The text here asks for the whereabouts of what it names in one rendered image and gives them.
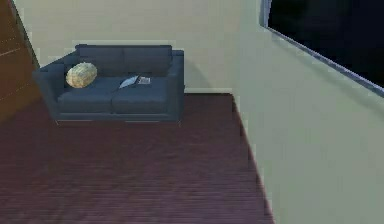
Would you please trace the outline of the yellow round cushion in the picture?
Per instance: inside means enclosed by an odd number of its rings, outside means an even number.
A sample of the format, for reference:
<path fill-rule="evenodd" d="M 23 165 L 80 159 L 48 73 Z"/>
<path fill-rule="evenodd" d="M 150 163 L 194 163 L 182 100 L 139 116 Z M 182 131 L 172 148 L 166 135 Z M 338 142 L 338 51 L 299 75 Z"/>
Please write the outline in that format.
<path fill-rule="evenodd" d="M 69 69 L 66 83 L 73 88 L 84 88 L 91 84 L 96 76 L 96 66 L 92 63 L 82 62 Z"/>

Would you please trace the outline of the brown wooden door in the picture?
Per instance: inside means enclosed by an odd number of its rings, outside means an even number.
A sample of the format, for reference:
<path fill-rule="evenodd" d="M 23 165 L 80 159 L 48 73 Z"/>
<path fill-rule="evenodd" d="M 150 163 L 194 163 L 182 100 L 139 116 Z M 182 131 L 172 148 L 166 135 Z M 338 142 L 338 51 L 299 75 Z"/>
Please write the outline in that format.
<path fill-rule="evenodd" d="M 13 0 L 0 0 L 0 123 L 40 98 L 39 67 Z"/>

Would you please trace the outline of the dark blue sofa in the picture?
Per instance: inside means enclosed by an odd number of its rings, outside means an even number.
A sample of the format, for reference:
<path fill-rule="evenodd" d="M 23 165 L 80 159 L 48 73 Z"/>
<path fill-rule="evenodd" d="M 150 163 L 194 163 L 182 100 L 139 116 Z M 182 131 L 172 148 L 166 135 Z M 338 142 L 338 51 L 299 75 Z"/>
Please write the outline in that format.
<path fill-rule="evenodd" d="M 87 62 L 97 77 L 84 88 L 66 83 L 75 65 Z M 149 85 L 120 89 L 133 76 Z M 55 121 L 179 122 L 184 110 L 184 52 L 170 45 L 78 44 L 75 50 L 32 73 Z"/>

